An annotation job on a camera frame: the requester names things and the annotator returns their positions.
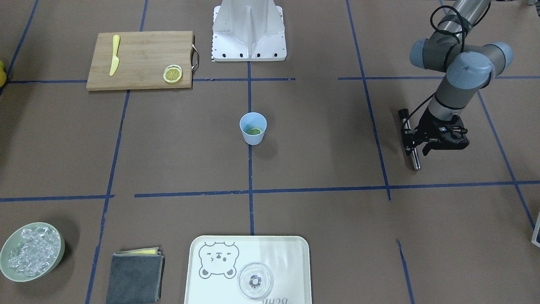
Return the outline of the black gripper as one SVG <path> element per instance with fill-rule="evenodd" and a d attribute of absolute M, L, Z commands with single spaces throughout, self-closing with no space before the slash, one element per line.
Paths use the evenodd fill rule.
<path fill-rule="evenodd" d="M 441 120 L 425 111 L 415 129 L 401 129 L 405 152 L 412 152 L 426 142 L 422 148 L 423 156 L 432 150 L 463 150 L 469 146 L 467 129 L 459 115 L 452 115 L 449 121 Z"/>

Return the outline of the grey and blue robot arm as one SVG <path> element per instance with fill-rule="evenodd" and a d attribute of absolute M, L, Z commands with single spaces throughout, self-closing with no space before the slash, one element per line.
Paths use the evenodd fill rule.
<path fill-rule="evenodd" d="M 410 51 L 410 62 L 444 77 L 424 103 L 427 105 L 418 125 L 407 127 L 411 114 L 399 111 L 401 137 L 407 156 L 424 144 L 422 154 L 431 150 L 463 150 L 469 146 L 467 128 L 461 113 L 472 97 L 487 87 L 494 77 L 512 63 L 514 52 L 506 43 L 468 45 L 465 40 L 489 11 L 489 0 L 457 0 L 439 23 L 430 22 L 434 32 L 418 40 Z"/>

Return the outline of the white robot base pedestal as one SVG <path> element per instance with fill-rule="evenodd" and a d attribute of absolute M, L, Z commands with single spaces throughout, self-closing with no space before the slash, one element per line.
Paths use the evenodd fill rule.
<path fill-rule="evenodd" d="M 284 14 L 273 0 L 224 0 L 213 9 L 211 60 L 282 61 L 287 58 Z"/>

